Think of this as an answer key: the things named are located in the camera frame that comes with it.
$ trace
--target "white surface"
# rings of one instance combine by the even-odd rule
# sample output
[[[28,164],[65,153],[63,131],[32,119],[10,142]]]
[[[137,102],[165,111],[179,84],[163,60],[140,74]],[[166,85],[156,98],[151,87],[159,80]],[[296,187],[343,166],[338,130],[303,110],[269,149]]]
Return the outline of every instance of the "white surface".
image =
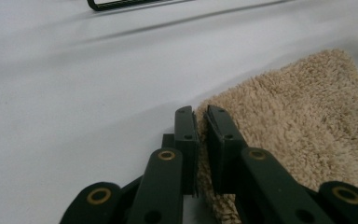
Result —
[[[130,183],[177,108],[247,77],[332,48],[358,67],[358,1],[256,3],[0,0],[0,223],[59,223],[86,186]],[[184,223],[211,221],[186,197]]]

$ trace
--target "bath mat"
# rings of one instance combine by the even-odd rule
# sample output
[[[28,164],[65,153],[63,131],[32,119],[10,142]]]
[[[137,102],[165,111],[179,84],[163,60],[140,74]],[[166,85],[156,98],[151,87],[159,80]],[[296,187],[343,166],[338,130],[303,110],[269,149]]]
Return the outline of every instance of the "bath mat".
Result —
[[[225,108],[251,147],[271,152],[300,184],[326,181],[358,187],[358,72],[340,49],[324,50],[245,80],[196,110],[203,147],[200,188],[220,223],[241,223],[234,195],[214,195],[202,118],[207,105]]]

